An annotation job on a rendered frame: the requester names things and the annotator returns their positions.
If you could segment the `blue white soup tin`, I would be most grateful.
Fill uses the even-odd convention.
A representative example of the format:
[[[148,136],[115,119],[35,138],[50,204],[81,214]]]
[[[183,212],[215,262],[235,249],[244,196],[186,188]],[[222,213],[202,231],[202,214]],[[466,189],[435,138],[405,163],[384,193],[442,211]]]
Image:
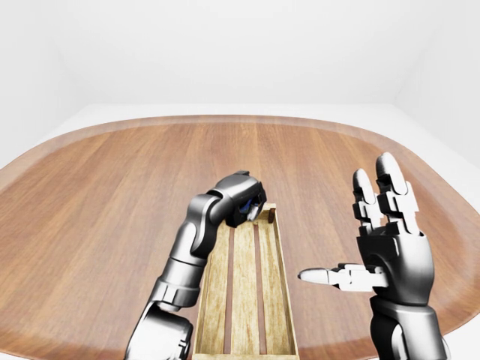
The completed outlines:
[[[239,211],[248,221],[254,221],[258,216],[259,209],[260,203],[257,200],[249,199]]]

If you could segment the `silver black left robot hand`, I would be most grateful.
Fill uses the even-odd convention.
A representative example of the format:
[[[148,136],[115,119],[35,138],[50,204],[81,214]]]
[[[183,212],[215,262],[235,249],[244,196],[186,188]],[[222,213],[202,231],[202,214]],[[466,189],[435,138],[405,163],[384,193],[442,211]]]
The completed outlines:
[[[254,199],[259,202],[258,215],[267,200],[262,182],[250,176],[247,170],[228,175],[220,180],[212,191],[219,193],[221,200],[211,210],[211,221],[225,220],[227,226],[234,228],[248,221],[239,211],[248,200]]]

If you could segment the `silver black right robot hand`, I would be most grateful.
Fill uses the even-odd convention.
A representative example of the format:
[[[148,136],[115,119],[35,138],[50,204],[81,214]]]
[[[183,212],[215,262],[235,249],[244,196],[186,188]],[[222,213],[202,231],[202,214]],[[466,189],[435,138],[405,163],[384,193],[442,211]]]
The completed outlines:
[[[374,291],[401,305],[425,306],[434,282],[434,262],[428,239],[416,222],[419,207],[412,185],[388,152],[376,159],[376,174],[378,193],[363,169],[352,177],[362,262],[308,268],[298,278],[343,291]]]

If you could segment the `wooden slat tray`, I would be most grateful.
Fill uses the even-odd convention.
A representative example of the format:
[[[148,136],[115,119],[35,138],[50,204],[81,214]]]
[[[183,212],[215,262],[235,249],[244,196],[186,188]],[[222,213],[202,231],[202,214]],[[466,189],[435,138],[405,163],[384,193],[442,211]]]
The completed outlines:
[[[300,360],[274,203],[253,222],[220,225],[192,360]]]

